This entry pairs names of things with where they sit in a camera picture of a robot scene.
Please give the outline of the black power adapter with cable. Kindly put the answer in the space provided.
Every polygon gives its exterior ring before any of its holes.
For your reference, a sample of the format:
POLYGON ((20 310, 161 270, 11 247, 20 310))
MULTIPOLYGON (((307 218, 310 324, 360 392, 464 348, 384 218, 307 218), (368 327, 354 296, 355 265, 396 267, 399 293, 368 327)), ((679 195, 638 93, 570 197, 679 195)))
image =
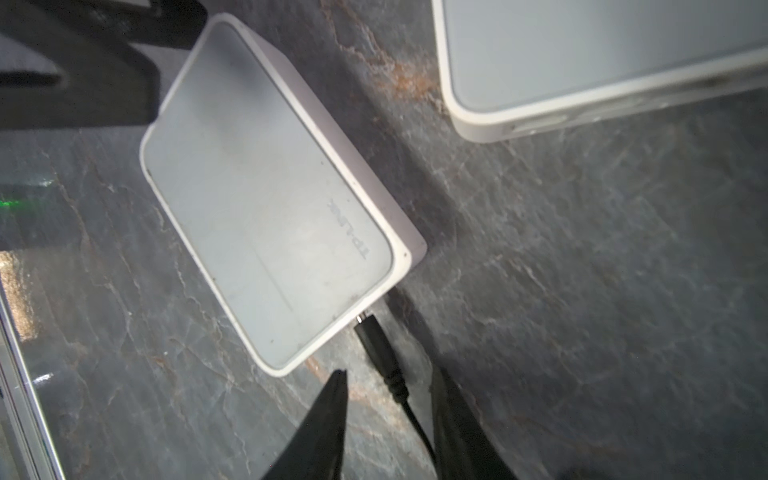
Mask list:
POLYGON ((393 401, 398 404, 421 440, 433 465, 437 464, 434 448, 409 404, 409 390, 397 354, 377 318, 362 313, 355 317, 354 331, 371 364, 381 376, 393 401))

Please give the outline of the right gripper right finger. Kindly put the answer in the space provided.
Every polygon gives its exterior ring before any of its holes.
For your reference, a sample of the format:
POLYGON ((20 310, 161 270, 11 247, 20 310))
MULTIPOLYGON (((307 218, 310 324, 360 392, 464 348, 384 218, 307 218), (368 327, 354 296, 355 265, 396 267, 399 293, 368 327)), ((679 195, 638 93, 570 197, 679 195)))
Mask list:
POLYGON ((433 368, 430 392, 437 478, 516 479, 445 369, 433 368))

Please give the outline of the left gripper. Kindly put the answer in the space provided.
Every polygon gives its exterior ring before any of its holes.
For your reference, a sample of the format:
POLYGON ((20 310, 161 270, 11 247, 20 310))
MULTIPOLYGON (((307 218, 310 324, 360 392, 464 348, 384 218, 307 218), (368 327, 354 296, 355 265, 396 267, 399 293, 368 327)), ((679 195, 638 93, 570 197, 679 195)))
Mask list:
POLYGON ((191 49, 207 23, 198 1, 4 1, 1 33, 56 73, 1 75, 4 130, 139 126, 160 109, 157 66, 134 44, 191 49))

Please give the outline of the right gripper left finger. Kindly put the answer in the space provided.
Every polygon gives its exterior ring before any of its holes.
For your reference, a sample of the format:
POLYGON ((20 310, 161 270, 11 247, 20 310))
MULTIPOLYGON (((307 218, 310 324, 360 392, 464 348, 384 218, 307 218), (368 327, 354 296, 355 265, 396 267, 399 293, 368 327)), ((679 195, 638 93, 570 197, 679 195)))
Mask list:
POLYGON ((263 479, 340 479, 347 408, 347 372, 335 370, 263 479))

